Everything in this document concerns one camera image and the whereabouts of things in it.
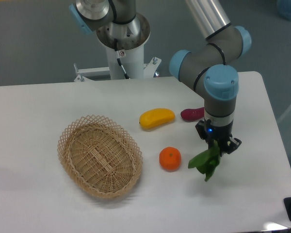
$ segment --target yellow toy fruit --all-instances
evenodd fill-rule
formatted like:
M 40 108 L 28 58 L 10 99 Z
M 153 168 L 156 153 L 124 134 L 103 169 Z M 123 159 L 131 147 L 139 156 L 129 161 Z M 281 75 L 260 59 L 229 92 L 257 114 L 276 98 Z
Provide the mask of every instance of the yellow toy fruit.
M 155 108 L 143 113 L 139 118 L 139 123 L 144 129 L 151 129 L 175 119 L 175 114 L 170 109 Z

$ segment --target white table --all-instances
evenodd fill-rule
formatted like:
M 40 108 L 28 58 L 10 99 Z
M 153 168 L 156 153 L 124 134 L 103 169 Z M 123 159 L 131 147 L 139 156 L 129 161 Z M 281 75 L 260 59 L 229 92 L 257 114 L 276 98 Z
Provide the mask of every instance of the white table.
M 233 136 L 214 176 L 188 169 L 207 149 L 180 112 L 203 100 L 175 78 L 0 87 L 0 233 L 230 233 L 291 226 L 283 199 L 291 169 L 260 74 L 240 73 Z M 169 108 L 176 121 L 151 132 L 139 116 Z M 143 152 L 140 181 L 125 198 L 99 201 L 76 186 L 57 157 L 62 131 L 86 115 L 122 125 Z M 159 152 L 178 148 L 182 165 L 165 172 Z

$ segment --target floor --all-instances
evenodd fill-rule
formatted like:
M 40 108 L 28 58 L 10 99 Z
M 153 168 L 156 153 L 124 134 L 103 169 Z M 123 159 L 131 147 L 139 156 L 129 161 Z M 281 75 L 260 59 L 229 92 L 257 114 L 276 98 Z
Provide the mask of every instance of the floor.
M 68 6 L 72 0 L 0 1 L 0 86 L 72 82 L 78 68 L 106 67 L 104 48 L 96 35 L 85 36 L 75 25 Z M 151 26 L 145 62 L 162 59 L 161 76 L 181 49 L 205 45 L 183 0 L 136 0 L 137 11 Z M 257 71 L 264 79 L 274 115 L 291 104 L 291 22 L 282 18 L 276 0 L 221 1 L 233 25 L 252 35 L 251 50 L 234 61 L 238 71 Z M 279 125 L 291 164 L 291 116 Z

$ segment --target wicker basket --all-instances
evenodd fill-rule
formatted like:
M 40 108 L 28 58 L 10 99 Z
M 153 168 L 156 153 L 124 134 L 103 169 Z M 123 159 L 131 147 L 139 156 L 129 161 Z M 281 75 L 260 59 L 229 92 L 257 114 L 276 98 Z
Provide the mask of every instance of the wicker basket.
M 135 141 L 104 116 L 82 117 L 69 125 L 58 142 L 58 155 L 70 178 L 99 198 L 128 193 L 142 170 Z

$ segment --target orange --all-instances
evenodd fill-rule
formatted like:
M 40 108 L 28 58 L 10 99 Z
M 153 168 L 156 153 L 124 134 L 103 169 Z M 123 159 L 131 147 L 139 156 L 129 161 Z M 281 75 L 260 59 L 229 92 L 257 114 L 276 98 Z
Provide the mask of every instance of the orange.
M 160 152 L 160 164 L 167 171 L 175 171 L 180 167 L 181 154 L 174 147 L 166 147 Z

